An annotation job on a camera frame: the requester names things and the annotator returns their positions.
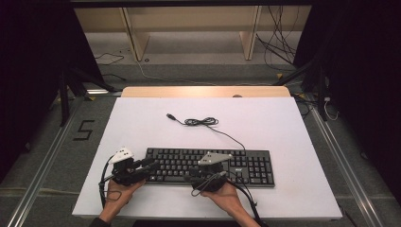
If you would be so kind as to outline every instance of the sleeve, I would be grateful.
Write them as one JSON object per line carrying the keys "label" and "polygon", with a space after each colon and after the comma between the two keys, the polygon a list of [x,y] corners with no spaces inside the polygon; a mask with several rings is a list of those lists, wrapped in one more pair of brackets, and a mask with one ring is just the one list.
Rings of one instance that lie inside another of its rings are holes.
{"label": "sleeve", "polygon": [[89,227],[110,227],[111,225],[106,223],[104,220],[100,218],[95,218],[92,220],[92,223]]}

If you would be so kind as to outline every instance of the white tabletop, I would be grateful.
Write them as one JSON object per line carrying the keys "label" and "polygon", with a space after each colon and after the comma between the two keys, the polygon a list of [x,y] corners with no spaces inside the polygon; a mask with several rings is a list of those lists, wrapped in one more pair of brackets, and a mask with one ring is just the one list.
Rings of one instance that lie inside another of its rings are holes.
{"label": "white tabletop", "polygon": [[[182,122],[214,117],[219,121],[215,129],[231,135],[246,149],[270,151],[275,187],[250,189],[261,218],[342,217],[292,97],[118,98],[73,215],[88,218],[100,214],[97,184],[107,160],[121,147],[132,150],[135,160],[145,158],[147,148],[242,149],[225,135],[205,127],[182,126],[166,114]],[[230,219],[209,199],[192,197],[191,191],[190,185],[145,185],[119,216]],[[241,192],[238,195],[253,214],[246,197]]]}

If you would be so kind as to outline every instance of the keyboard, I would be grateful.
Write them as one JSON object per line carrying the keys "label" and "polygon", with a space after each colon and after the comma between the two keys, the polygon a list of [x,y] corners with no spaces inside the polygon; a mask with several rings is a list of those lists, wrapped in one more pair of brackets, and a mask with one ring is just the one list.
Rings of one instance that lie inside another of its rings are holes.
{"label": "keyboard", "polygon": [[153,158],[160,166],[151,172],[147,183],[190,185],[183,175],[189,175],[189,169],[197,166],[207,152],[234,156],[222,162],[226,176],[233,183],[244,183],[249,188],[274,187],[270,152],[243,149],[148,148],[147,158]]}

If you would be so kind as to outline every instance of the floor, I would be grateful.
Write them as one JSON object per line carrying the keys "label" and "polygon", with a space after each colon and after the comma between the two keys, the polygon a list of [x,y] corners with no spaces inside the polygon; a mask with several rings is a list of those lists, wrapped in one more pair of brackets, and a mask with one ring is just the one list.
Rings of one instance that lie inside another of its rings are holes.
{"label": "floor", "polygon": [[[271,33],[259,35],[262,40],[268,40]],[[291,32],[288,44],[296,48],[299,37],[299,32]],[[245,61],[236,32],[152,33],[139,65],[133,60],[125,34],[87,34],[87,38],[106,82],[115,87],[268,85],[293,70],[270,52],[265,54],[260,42],[255,44],[253,59]],[[292,93],[301,93],[301,81],[299,77],[287,87]],[[86,86],[96,89],[92,84]],[[64,128],[60,127],[61,104],[55,100],[30,141],[30,152],[21,155],[0,184],[0,226],[7,226],[11,218],[18,218],[15,217],[18,208],[25,211],[19,226],[89,225],[89,219],[73,217],[71,213],[116,98],[107,95],[74,98],[71,95],[73,120]],[[305,98],[312,100],[314,96],[305,94]],[[322,122],[316,108],[305,102],[299,102],[299,109],[333,193],[349,216],[344,214],[344,218],[329,222],[271,219],[269,225],[399,226],[400,205],[369,160],[363,158],[363,149],[346,119],[340,115],[337,120]],[[327,111],[335,118],[334,105],[328,105]],[[83,121],[92,133],[90,139],[79,141]],[[41,169],[47,169],[43,176],[40,176]],[[34,197],[28,206],[19,207],[35,183],[39,186],[32,193]],[[118,218],[113,226],[131,226],[132,223],[131,219]]]}

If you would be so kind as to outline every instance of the hand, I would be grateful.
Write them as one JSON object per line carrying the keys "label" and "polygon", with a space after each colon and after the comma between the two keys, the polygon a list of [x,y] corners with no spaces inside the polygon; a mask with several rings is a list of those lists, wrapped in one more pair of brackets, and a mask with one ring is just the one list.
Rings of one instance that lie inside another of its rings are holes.
{"label": "hand", "polygon": [[204,197],[210,198],[220,209],[227,212],[241,226],[259,226],[257,222],[247,213],[239,200],[236,188],[229,183],[225,183],[216,192],[202,191]]}
{"label": "hand", "polygon": [[144,184],[145,180],[133,185],[125,186],[110,180],[107,189],[106,204],[104,205],[99,218],[110,224],[114,217],[120,212],[121,208],[130,201],[133,192]]}

